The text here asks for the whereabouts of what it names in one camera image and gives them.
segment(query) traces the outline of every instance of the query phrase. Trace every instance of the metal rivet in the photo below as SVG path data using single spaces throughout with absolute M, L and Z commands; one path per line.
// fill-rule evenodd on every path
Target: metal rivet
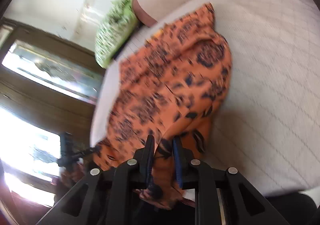
M 98 168 L 93 168 L 91 171 L 90 171 L 90 174 L 91 175 L 97 175 L 100 173 L 100 170 Z
M 192 159 L 191 160 L 191 164 L 192 165 L 199 165 L 201 162 L 200 162 L 200 160 L 199 159 Z
M 128 161 L 127 161 L 127 164 L 128 165 L 135 165 L 137 163 L 137 160 L 136 159 L 129 159 Z
M 238 169 L 236 169 L 235 167 L 230 167 L 228 169 L 228 172 L 231 173 L 231 174 L 236 174 L 238 172 Z

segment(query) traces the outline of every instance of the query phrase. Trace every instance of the bed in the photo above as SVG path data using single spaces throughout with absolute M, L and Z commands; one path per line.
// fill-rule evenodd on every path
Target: bed
M 105 137 L 119 62 L 164 23 L 211 2 L 233 55 L 228 97 L 214 116 L 205 161 L 236 167 L 263 195 L 320 185 L 320 11 L 313 0 L 191 0 L 142 27 L 104 77 L 91 145 Z

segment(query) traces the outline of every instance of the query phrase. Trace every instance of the orange cloth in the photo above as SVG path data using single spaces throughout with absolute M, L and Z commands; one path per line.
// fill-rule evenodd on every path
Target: orange cloth
M 224 100 L 231 71 L 227 41 L 214 31 L 212 5 L 165 25 L 120 66 L 120 94 L 110 113 L 107 137 L 94 155 L 103 170 L 132 158 L 155 137 L 152 182 L 140 198 L 170 209 L 182 200 L 174 181 L 172 138 L 195 158 L 205 151 L 211 118 Z

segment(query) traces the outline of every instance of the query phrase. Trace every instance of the beige quilted bedspread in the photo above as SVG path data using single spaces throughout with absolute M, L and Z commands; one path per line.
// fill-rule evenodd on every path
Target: beige quilted bedspread
M 312 0 L 192 0 L 152 29 L 142 28 L 117 61 L 164 22 L 208 1 L 234 64 L 206 161 L 236 167 L 264 195 L 319 186 L 320 12 Z M 117 67 L 115 62 L 105 77 L 92 144 L 102 138 L 117 95 Z

